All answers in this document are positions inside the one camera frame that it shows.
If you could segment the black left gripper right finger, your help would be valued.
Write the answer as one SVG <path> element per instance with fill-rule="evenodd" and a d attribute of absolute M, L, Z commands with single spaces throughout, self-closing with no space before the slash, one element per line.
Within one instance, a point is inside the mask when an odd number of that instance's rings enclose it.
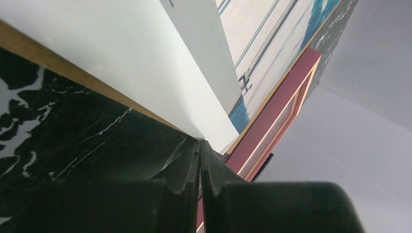
<path fill-rule="evenodd" d="M 247 182 L 200 143 L 207 233 L 361 233 L 344 190 L 329 182 Z"/>

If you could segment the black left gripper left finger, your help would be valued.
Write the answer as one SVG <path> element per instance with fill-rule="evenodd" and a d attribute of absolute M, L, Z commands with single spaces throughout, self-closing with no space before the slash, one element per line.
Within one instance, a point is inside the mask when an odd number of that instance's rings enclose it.
<path fill-rule="evenodd" d="M 52 182 L 32 197 L 17 233 L 194 233 L 200 142 L 150 179 Z"/>

